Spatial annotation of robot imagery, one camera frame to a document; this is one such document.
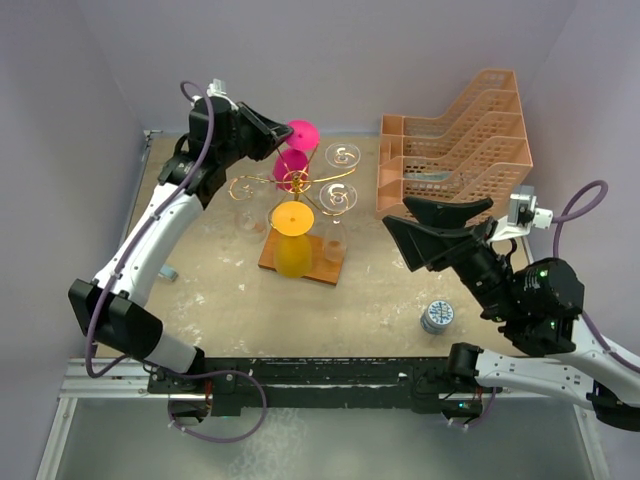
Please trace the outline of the pink plastic goblet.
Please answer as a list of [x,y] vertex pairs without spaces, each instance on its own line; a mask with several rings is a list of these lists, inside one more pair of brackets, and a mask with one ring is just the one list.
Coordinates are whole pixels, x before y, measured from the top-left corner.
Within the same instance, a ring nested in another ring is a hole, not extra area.
[[307,120],[296,119],[288,123],[293,129],[292,135],[285,141],[287,148],[282,150],[275,161],[272,177],[279,190],[291,191],[293,180],[306,180],[309,175],[309,155],[320,142],[320,133],[314,124]]

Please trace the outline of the clear champagne flute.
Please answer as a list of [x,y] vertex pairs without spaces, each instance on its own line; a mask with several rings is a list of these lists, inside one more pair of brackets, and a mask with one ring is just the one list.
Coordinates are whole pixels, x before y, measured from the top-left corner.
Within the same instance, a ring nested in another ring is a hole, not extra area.
[[359,164],[361,152],[353,143],[337,142],[326,148],[325,159],[332,168],[351,170]]

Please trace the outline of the clear wine glass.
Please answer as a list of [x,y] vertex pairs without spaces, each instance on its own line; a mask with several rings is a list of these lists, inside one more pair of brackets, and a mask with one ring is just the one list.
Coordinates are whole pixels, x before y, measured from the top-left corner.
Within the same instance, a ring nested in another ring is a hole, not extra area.
[[342,262],[347,249],[342,217],[356,205],[357,191],[349,183],[327,183],[320,190],[319,200],[323,214],[328,217],[323,236],[324,258],[333,263]]

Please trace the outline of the yellow plastic goblet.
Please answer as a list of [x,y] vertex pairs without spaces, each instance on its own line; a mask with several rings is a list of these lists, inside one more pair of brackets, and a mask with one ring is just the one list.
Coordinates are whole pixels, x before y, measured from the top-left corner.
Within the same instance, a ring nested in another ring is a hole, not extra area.
[[314,225],[311,208],[300,201],[287,201],[271,215],[278,233],[273,261],[276,271],[288,278],[301,278],[312,269],[312,246],[307,236]]

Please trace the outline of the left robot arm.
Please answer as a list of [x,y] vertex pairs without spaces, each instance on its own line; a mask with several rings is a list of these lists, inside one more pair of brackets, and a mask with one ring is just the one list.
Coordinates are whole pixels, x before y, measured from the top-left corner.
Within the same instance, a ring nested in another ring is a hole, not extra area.
[[202,387],[202,351],[169,334],[145,305],[175,245],[225,184],[227,169],[244,158],[266,159],[292,134],[291,126],[242,102],[218,95],[194,102],[189,129],[163,165],[138,223],[92,280],[77,279],[69,288],[87,359],[101,343],[171,370],[171,381],[184,392]]

